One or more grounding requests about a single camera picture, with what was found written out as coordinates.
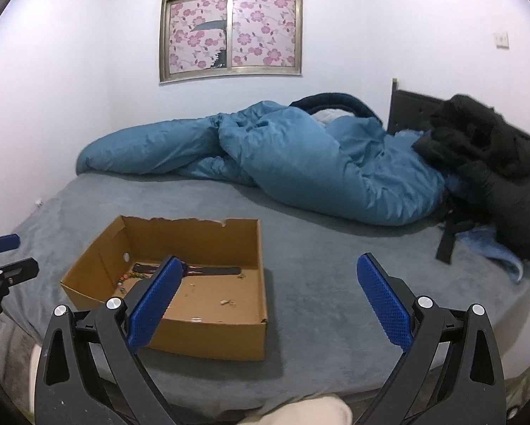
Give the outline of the white wall switch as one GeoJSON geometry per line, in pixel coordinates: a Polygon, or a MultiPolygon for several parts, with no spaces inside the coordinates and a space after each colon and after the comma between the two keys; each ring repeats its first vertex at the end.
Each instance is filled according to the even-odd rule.
{"type": "Polygon", "coordinates": [[[509,50],[510,49],[510,40],[507,32],[494,33],[493,34],[495,47],[497,49],[509,50]]]}

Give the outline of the black clothes pile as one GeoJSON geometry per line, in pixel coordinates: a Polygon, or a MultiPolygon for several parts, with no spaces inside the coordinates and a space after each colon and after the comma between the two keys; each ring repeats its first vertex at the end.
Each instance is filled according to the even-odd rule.
{"type": "Polygon", "coordinates": [[[458,234],[493,226],[493,238],[530,261],[530,135],[493,108],[457,94],[431,114],[414,150],[448,184],[437,257],[451,259],[458,234]]]}

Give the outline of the light blue towel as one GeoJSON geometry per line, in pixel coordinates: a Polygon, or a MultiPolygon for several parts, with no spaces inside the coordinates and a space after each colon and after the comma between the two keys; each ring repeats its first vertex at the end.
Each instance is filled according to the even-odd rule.
{"type": "Polygon", "coordinates": [[[523,279],[522,260],[496,241],[494,226],[475,226],[470,230],[456,233],[455,238],[474,253],[496,263],[509,275],[514,284],[519,284],[523,279]]]}

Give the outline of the floral covered window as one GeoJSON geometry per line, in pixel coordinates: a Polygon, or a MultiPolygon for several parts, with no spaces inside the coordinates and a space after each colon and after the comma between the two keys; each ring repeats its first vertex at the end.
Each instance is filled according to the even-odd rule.
{"type": "Polygon", "coordinates": [[[298,76],[302,0],[162,0],[159,79],[298,76]]]}

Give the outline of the black headboard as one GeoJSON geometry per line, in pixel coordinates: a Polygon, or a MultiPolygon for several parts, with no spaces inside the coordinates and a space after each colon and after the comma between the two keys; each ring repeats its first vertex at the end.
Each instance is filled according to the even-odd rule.
{"type": "Polygon", "coordinates": [[[387,133],[429,131],[430,119],[442,103],[443,99],[401,89],[393,78],[387,133]]]}

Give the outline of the beige blanket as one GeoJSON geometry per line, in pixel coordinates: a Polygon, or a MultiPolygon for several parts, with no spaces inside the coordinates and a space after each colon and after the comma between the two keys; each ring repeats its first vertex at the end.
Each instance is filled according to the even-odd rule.
{"type": "Polygon", "coordinates": [[[253,414],[239,425],[350,425],[350,407],[335,395],[323,395],[286,404],[264,415],[253,414]]]}

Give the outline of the blue duvet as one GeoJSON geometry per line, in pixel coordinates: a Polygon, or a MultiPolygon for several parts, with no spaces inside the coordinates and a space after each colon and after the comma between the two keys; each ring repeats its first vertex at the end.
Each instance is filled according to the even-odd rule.
{"type": "Polygon", "coordinates": [[[233,182],[320,214],[406,226],[431,215],[445,193],[443,175],[413,149],[419,137],[388,134],[349,94],[320,93],[114,131],[80,152],[76,172],[233,182]]]}

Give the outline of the brown cardboard box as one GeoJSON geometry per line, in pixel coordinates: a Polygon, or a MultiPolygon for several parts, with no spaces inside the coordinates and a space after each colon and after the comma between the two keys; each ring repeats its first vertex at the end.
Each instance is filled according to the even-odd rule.
{"type": "Polygon", "coordinates": [[[262,361],[268,327],[261,225],[257,219],[222,222],[117,217],[83,252],[60,284],[79,310],[124,298],[169,256],[203,267],[239,267],[240,275],[182,279],[150,341],[150,348],[190,357],[262,361]],[[232,299],[234,306],[220,301],[232,299]]]}

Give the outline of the purple black kids smartwatch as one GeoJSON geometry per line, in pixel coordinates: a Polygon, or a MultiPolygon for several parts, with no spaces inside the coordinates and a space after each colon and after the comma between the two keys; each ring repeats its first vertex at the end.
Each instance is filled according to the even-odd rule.
{"type": "MultiPolygon", "coordinates": [[[[186,263],[182,264],[183,275],[184,276],[194,276],[194,275],[212,275],[212,276],[221,276],[221,275],[240,275],[242,270],[239,267],[203,267],[203,266],[191,266],[186,263]]],[[[157,266],[135,263],[131,268],[131,271],[134,273],[142,274],[153,274],[157,270],[157,266]]]]}

